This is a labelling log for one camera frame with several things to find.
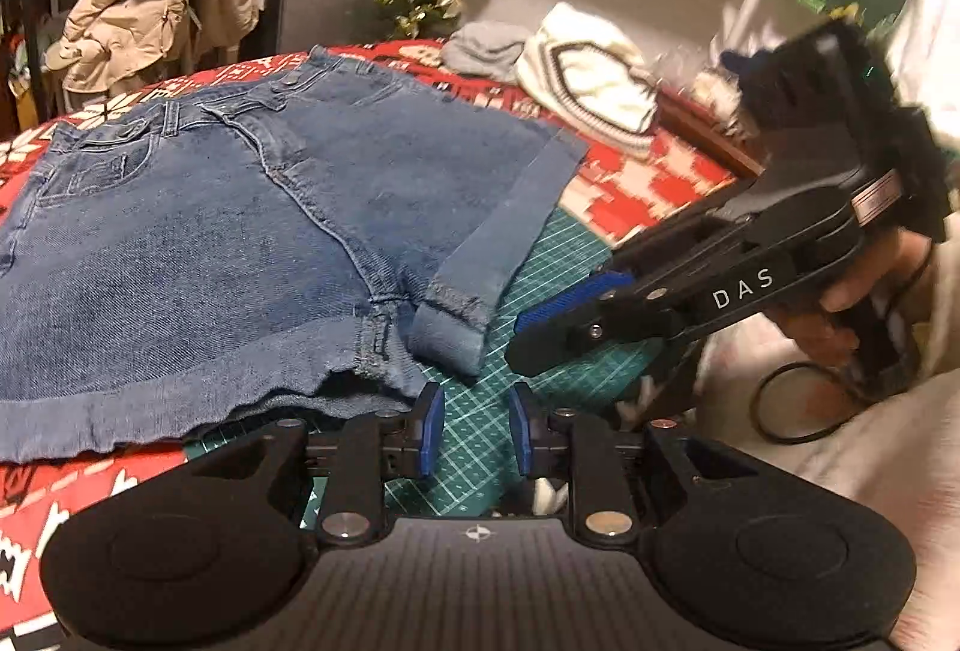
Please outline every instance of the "cream sweater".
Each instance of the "cream sweater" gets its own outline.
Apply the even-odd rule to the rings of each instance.
[[[952,229],[960,227],[957,215],[952,220]],[[893,635],[904,651],[960,648],[960,232],[950,235],[934,256],[934,311],[917,384],[860,413],[833,436],[782,446],[752,430],[747,408],[757,384],[803,358],[764,317],[717,334],[704,351],[698,381],[697,421],[704,434],[873,508],[908,537],[917,582]],[[776,399],[767,404],[775,388],[794,400],[794,418],[793,391],[819,400],[803,411],[805,431],[820,428],[818,416],[836,421],[837,406],[844,404],[837,391],[815,373],[791,374],[805,388],[771,386],[765,424],[792,433],[776,426]]]

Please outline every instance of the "gray cloth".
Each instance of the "gray cloth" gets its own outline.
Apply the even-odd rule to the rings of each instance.
[[[443,45],[440,59],[457,74],[514,83],[514,64],[530,35],[527,29],[508,23],[467,23]]]

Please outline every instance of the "person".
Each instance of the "person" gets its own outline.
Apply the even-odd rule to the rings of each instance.
[[[960,215],[947,226],[957,239],[932,250],[926,237],[886,232],[824,291],[819,310],[776,309],[719,332],[698,373],[704,435],[866,505],[907,536],[917,581],[892,635],[904,651],[960,648]],[[764,394],[766,424],[812,431],[850,419],[802,445],[765,440],[750,416],[763,379],[795,361],[843,368],[856,334],[832,315],[904,286],[896,309],[922,354],[912,387],[863,409],[822,371],[792,371]]]

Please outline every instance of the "silver bolt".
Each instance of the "silver bolt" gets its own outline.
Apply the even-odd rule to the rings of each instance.
[[[340,539],[358,538],[370,529],[370,522],[358,512],[335,512],[320,525],[330,536]]]
[[[625,512],[616,510],[601,510],[587,516],[587,529],[606,538],[625,535],[633,526],[634,522]]]

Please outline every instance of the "denim shorts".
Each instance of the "denim shorts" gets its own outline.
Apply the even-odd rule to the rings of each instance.
[[[0,461],[277,406],[406,409],[415,357],[477,373],[583,151],[320,49],[62,122],[0,224]]]

